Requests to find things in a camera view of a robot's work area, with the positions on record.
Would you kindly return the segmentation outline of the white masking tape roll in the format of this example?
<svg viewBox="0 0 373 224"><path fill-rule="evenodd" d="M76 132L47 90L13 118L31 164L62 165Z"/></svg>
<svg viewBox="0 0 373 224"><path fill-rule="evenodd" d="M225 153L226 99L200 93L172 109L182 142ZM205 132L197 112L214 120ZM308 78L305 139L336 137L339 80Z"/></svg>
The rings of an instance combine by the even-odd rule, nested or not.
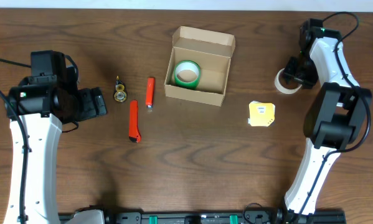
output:
<svg viewBox="0 0 373 224"><path fill-rule="evenodd" d="M284 71L284 68L282 68L276 75L275 79L274 79L274 84L275 84L275 87L276 89L283 93L283 94L286 94L286 95L292 95L294 93L296 93L301 87L302 85L299 84L296 88L294 89L288 89L288 88L285 88L281 83L280 83L280 75L283 73Z"/></svg>

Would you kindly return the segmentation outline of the yellow sticky note pad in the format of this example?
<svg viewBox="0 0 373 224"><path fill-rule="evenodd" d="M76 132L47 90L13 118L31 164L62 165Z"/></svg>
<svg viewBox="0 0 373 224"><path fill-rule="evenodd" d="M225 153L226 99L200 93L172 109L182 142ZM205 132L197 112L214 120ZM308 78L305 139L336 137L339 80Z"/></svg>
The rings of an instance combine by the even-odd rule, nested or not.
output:
<svg viewBox="0 0 373 224"><path fill-rule="evenodd" d="M253 127L269 127L275 121L275 105L251 101L248 105L248 124Z"/></svg>

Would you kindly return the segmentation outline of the small orange lighter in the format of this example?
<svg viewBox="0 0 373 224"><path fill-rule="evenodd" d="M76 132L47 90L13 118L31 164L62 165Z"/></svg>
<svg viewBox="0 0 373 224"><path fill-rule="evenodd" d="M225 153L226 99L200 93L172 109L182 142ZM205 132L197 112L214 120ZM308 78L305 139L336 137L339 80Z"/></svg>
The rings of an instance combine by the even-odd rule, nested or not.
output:
<svg viewBox="0 0 373 224"><path fill-rule="evenodd" d="M149 77L147 88L146 88L146 100L145 105L147 108L153 107L153 98L154 98L154 84L155 84L155 78Z"/></svg>

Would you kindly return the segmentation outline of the green tape roll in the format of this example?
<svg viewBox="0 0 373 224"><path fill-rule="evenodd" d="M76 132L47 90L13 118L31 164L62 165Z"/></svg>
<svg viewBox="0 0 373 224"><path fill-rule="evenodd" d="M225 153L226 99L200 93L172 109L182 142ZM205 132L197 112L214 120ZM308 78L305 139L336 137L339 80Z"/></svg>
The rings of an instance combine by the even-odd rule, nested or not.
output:
<svg viewBox="0 0 373 224"><path fill-rule="evenodd" d="M195 90L201 79L201 68L191 60L183 60L175 66L173 77L177 86Z"/></svg>

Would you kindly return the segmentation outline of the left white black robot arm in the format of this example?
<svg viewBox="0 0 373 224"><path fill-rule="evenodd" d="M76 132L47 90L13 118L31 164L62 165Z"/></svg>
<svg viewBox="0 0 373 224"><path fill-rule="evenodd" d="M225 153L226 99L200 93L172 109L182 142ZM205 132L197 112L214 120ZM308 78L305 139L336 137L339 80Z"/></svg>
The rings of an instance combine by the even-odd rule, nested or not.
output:
<svg viewBox="0 0 373 224"><path fill-rule="evenodd" d="M62 126L107 113L101 89L78 89L78 68L53 50L31 53L31 75L6 97L13 159L5 223L60 223L57 149Z"/></svg>

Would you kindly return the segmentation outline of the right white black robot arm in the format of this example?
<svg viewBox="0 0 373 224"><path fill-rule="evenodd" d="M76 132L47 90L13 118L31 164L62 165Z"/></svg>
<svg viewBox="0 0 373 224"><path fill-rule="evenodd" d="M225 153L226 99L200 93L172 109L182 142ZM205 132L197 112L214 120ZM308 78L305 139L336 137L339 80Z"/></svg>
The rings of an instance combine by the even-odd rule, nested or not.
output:
<svg viewBox="0 0 373 224"><path fill-rule="evenodd" d="M306 147L295 180L283 202L284 223L313 223L316 200L336 159L360 146L355 139L362 124L371 123L372 93L352 76L343 54L343 35L327 29L322 19L308 19L300 27L300 54L291 57L277 79L320 91L308 110L303 132Z"/></svg>

